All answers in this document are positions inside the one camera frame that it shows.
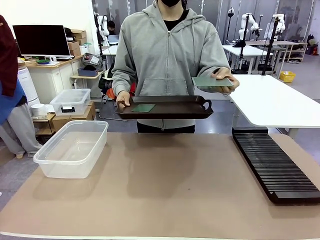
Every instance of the gray sweatpants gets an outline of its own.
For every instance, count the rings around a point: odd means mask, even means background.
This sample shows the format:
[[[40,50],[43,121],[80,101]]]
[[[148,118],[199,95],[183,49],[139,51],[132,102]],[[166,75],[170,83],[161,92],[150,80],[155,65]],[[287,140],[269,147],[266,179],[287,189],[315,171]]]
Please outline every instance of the gray sweatpants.
[[[15,107],[6,121],[0,125],[0,138],[10,152],[34,154],[42,145],[36,140],[34,123],[27,104]]]

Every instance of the yellow basket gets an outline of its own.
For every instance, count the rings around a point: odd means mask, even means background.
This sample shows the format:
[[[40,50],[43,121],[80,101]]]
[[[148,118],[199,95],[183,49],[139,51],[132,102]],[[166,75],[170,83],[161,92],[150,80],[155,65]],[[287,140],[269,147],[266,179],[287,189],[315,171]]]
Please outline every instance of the yellow basket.
[[[280,73],[280,80],[285,83],[292,83],[296,77],[296,74],[292,71],[282,71]]]

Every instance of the person in gray hoodie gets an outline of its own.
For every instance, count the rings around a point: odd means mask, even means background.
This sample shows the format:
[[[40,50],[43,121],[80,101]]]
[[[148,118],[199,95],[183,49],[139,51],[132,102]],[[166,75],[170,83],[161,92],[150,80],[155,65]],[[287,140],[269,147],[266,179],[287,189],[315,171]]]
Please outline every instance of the person in gray hoodie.
[[[129,90],[136,96],[194,95],[192,77],[228,77],[233,87],[213,92],[229,94],[238,86],[215,27],[187,9],[186,0],[154,0],[128,16],[120,29],[112,88],[117,101],[130,106]],[[139,133],[194,133],[195,120],[138,119]]]

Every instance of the person's right hand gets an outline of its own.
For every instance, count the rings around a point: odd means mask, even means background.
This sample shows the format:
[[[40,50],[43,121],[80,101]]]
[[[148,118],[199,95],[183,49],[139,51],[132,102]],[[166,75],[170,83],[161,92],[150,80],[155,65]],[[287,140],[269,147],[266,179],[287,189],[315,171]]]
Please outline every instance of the person's right hand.
[[[130,106],[130,97],[130,93],[128,93],[127,91],[121,91],[116,97],[116,102],[118,104],[119,101],[123,101],[125,105],[123,103],[120,103],[119,107],[124,109],[125,107]]]

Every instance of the white cabinet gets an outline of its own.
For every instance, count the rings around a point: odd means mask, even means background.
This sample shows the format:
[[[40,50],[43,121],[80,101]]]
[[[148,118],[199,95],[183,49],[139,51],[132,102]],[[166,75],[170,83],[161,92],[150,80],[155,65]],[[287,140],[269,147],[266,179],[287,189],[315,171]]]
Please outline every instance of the white cabinet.
[[[51,100],[64,89],[72,89],[71,76],[78,72],[81,58],[60,63],[59,66],[37,66],[28,67],[36,93],[40,103],[49,104]]]

